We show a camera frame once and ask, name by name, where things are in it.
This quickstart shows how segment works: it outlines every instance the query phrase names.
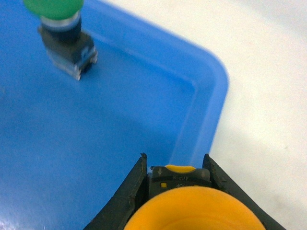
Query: small yellow square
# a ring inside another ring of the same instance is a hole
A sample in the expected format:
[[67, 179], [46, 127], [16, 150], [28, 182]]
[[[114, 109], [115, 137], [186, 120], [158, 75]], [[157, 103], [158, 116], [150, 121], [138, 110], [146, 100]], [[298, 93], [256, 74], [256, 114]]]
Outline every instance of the small yellow square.
[[161, 183], [161, 188], [167, 188], [167, 183]]

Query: yellow push button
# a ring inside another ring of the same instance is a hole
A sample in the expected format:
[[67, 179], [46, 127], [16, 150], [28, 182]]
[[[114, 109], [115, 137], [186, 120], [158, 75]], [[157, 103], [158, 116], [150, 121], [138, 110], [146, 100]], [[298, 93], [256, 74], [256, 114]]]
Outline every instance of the yellow push button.
[[190, 173], [190, 172], [192, 172], [196, 169], [193, 166], [176, 166], [176, 165], [172, 165], [172, 164], [169, 164], [165, 167], [168, 170], [173, 171], [175, 173]]
[[265, 230], [243, 203], [219, 190], [189, 186], [146, 202], [124, 230]]

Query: green push button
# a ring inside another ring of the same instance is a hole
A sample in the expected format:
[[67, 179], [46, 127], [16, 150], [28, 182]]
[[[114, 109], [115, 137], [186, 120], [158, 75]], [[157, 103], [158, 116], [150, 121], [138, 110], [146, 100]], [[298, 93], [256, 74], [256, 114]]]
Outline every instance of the green push button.
[[84, 0], [24, 0], [32, 13], [52, 20], [72, 17], [83, 6]]

